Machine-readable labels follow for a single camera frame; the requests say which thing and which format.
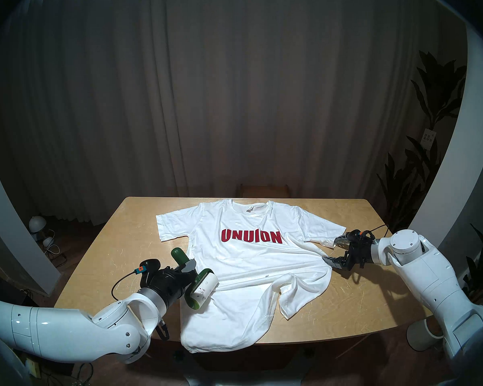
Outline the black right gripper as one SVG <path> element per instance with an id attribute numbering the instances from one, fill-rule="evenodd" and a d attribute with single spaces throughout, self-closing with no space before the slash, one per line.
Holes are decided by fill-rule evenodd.
<path id="1" fill-rule="evenodd" d="M 351 271 L 356 264 L 358 264 L 360 268 L 363 268 L 367 263 L 373 264 L 372 246 L 374 240 L 351 241 L 349 236 L 350 235 L 348 234 L 340 235 L 336 237 L 333 242 L 333 244 L 349 244 L 345 257 L 323 257 L 323 261 L 334 269 L 348 271 Z"/>

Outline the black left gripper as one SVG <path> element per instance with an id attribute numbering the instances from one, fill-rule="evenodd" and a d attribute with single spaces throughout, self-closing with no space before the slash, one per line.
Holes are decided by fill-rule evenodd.
<path id="1" fill-rule="evenodd" d="M 180 269 L 164 268 L 147 276 L 147 288 L 159 295 L 165 305 L 174 304 L 196 279 L 196 260 L 190 259 Z"/>

